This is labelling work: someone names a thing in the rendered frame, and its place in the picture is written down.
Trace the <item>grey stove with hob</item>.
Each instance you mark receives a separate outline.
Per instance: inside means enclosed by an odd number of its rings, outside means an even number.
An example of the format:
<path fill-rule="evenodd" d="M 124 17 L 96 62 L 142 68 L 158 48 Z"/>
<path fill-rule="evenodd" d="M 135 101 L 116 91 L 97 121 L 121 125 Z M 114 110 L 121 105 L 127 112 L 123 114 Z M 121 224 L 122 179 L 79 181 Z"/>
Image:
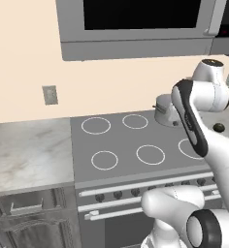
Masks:
<path fill-rule="evenodd" d="M 163 126 L 151 110 L 82 116 L 70 119 L 78 212 L 100 214 L 141 207 L 149 186 L 179 186 L 185 180 L 200 187 L 206 208 L 220 208 L 214 177 L 192 149 L 182 128 Z M 197 179 L 205 178 L 204 186 Z M 133 197 L 131 190 L 139 188 Z M 117 200 L 114 192 L 121 191 Z M 103 202 L 95 200 L 104 194 Z"/>

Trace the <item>silver pot with lid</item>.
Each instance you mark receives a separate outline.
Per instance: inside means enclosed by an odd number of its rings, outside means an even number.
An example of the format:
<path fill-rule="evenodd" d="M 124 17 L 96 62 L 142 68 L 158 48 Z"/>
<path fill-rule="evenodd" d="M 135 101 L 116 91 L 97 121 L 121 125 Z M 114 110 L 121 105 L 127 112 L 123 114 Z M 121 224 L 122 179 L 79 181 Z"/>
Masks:
<path fill-rule="evenodd" d="M 156 97 L 154 119 L 166 127 L 182 128 L 180 116 L 172 104 L 170 94 L 162 94 Z"/>

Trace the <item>dark green squash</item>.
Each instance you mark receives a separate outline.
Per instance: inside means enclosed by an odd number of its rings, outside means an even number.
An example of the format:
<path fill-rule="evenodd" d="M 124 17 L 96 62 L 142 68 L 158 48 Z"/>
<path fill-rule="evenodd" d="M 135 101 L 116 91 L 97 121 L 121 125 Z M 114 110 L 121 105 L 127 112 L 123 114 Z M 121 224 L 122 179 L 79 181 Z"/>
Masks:
<path fill-rule="evenodd" d="M 213 129 L 218 133 L 222 133 L 225 131 L 225 126 L 222 123 L 215 123 Z"/>

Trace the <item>grey microwave oven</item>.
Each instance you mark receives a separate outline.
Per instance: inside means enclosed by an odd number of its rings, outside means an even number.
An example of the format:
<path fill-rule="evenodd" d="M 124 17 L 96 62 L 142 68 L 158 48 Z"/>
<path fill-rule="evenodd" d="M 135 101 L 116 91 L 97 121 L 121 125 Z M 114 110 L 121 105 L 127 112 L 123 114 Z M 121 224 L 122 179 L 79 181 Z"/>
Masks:
<path fill-rule="evenodd" d="M 229 0 L 216 36 L 191 39 L 62 42 L 65 61 L 148 58 L 189 55 L 229 55 Z"/>

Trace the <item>grey drawer front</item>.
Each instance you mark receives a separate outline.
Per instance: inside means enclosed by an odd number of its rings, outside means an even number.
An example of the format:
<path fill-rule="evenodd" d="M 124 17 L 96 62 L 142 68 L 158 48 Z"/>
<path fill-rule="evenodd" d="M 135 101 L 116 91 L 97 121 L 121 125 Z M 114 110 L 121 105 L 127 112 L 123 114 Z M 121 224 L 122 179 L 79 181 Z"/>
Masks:
<path fill-rule="evenodd" d="M 73 188 L 55 188 L 36 192 L 27 192 L 0 197 L 0 218 L 12 216 L 11 203 L 16 207 L 39 204 L 44 199 L 43 211 L 51 209 L 72 208 L 75 205 Z"/>

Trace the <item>grey oven door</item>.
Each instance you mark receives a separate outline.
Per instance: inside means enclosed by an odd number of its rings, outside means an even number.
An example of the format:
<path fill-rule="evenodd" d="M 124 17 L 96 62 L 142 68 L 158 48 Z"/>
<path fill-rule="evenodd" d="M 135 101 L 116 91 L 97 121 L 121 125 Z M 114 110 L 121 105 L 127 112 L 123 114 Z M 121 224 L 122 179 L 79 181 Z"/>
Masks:
<path fill-rule="evenodd" d="M 154 220 L 136 213 L 105 220 L 85 220 L 79 214 L 82 248 L 140 248 Z"/>

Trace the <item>grey microwave door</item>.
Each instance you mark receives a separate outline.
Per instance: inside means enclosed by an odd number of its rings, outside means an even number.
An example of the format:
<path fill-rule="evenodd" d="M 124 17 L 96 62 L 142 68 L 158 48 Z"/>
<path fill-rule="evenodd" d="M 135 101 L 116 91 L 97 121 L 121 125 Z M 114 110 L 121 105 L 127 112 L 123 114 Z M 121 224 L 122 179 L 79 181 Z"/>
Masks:
<path fill-rule="evenodd" d="M 202 38 L 215 0 L 56 0 L 62 42 Z"/>

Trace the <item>grey cupboard door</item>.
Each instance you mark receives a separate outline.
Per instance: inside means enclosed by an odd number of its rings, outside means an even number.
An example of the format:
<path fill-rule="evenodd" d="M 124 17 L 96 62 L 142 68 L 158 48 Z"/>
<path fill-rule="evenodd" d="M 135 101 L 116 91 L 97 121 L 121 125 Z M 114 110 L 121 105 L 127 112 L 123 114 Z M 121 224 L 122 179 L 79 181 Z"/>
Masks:
<path fill-rule="evenodd" d="M 2 218 L 0 248 L 82 248 L 78 217 L 58 210 Z"/>

